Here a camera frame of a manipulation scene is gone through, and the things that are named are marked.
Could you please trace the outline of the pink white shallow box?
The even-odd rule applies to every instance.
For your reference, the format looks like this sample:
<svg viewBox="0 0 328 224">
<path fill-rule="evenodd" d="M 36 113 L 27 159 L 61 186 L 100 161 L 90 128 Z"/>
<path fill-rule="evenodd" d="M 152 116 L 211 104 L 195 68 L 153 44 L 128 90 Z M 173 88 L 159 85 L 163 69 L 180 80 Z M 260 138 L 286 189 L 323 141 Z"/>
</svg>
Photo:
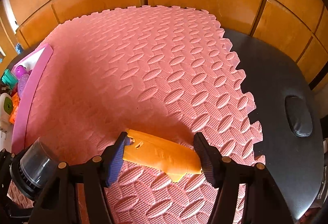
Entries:
<svg viewBox="0 0 328 224">
<path fill-rule="evenodd" d="M 13 65 L 11 69 L 12 72 L 19 65 L 24 66 L 32 72 L 18 106 L 16 121 L 7 134 L 1 137 L 1 149 L 6 149 L 8 152 L 15 154 L 18 154 L 24 149 L 28 116 L 30 114 L 34 94 L 52 54 L 53 49 L 46 43 L 38 46 L 33 52 Z"/>
</svg>

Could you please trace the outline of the pink foam puzzle mat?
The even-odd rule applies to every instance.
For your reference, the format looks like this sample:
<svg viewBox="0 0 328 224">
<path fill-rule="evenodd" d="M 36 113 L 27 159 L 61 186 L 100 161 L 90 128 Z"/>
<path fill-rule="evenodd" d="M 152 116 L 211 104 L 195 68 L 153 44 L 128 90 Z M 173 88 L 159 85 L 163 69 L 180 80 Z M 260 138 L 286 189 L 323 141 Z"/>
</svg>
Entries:
<svg viewBox="0 0 328 224">
<path fill-rule="evenodd" d="M 45 136 L 70 165 L 86 162 L 120 132 L 142 131 L 192 146 L 202 132 L 222 155 L 254 165 L 262 140 L 244 70 L 214 15 L 180 7 L 129 7 L 77 17 L 37 47 L 51 46 L 32 95 L 19 152 Z"/>
</svg>

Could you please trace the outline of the teal green stand toy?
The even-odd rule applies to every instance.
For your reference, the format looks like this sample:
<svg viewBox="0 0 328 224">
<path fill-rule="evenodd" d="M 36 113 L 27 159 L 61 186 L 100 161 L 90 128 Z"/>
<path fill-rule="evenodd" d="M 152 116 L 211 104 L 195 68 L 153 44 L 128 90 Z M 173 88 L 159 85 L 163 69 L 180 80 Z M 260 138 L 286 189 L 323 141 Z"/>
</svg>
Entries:
<svg viewBox="0 0 328 224">
<path fill-rule="evenodd" d="M 18 83 L 17 78 L 9 69 L 5 69 L 1 81 L 8 86 L 11 90 L 14 89 L 15 85 Z"/>
</svg>

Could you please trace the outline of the black padded table cushion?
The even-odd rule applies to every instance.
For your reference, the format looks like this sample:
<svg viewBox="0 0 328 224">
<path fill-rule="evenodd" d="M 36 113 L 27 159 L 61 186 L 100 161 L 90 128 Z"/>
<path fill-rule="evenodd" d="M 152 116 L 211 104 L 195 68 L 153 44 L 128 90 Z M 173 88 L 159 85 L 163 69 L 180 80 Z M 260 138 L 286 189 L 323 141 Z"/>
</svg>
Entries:
<svg viewBox="0 0 328 224">
<path fill-rule="evenodd" d="M 287 96 L 285 98 L 285 112 L 290 129 L 296 137 L 306 138 L 312 134 L 311 114 L 302 98 Z"/>
</svg>

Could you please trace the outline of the black filter cup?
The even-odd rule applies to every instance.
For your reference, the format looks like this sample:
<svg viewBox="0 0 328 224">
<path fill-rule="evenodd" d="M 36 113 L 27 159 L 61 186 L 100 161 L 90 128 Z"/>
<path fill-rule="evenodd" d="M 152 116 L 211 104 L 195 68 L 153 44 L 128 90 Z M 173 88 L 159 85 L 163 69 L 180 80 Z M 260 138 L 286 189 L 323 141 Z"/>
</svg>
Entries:
<svg viewBox="0 0 328 224">
<path fill-rule="evenodd" d="M 32 201 L 37 200 L 48 180 L 53 176 L 58 157 L 38 138 L 13 158 L 9 169 L 16 187 Z"/>
</svg>

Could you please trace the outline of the orange cube block toy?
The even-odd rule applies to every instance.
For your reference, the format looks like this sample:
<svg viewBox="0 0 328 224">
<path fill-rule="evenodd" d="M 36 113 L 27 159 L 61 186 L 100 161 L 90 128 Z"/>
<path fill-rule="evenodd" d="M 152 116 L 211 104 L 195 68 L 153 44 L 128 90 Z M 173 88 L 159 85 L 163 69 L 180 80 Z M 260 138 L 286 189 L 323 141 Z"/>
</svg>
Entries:
<svg viewBox="0 0 328 224">
<path fill-rule="evenodd" d="M 19 96 L 18 96 L 18 93 L 16 92 L 16 93 L 12 96 L 13 110 L 12 110 L 11 115 L 10 115 L 10 117 L 9 117 L 9 122 L 10 122 L 11 124 L 14 124 L 15 121 L 16 121 L 19 102 L 20 102 L 20 98 L 19 98 Z"/>
</svg>

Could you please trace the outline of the purple octopus toy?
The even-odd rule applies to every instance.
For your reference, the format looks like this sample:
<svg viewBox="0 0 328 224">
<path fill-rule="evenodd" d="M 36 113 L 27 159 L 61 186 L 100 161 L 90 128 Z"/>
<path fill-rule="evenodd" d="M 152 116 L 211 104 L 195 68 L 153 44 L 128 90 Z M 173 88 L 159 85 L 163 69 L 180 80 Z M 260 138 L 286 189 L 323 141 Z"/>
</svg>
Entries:
<svg viewBox="0 0 328 224">
<path fill-rule="evenodd" d="M 15 77 L 16 79 L 21 79 L 24 74 L 31 74 L 31 70 L 26 69 L 24 66 L 19 65 L 15 68 Z"/>
</svg>

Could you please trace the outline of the green white plug-in device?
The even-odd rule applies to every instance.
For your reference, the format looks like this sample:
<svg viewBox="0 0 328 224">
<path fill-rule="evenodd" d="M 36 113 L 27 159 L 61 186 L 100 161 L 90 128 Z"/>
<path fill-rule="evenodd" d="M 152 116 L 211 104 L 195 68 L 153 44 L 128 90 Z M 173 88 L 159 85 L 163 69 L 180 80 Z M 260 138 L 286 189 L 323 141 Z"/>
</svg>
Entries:
<svg viewBox="0 0 328 224">
<path fill-rule="evenodd" d="M 1 94 L 0 107 L 1 138 L 6 139 L 7 134 L 11 132 L 13 126 L 9 121 L 11 113 L 13 111 L 12 97 L 9 94 Z"/>
</svg>

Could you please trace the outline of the purple oval perforated case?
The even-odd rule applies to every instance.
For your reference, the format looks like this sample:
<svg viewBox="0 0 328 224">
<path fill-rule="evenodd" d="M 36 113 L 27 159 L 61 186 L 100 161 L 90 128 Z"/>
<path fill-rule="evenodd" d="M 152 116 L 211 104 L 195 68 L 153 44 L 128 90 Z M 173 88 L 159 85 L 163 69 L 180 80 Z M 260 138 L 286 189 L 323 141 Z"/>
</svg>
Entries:
<svg viewBox="0 0 328 224">
<path fill-rule="evenodd" d="M 18 97 L 22 98 L 25 86 L 28 82 L 30 75 L 29 73 L 25 73 L 23 74 L 20 79 L 18 80 L 18 88 L 17 88 L 17 92 L 18 92 Z"/>
</svg>

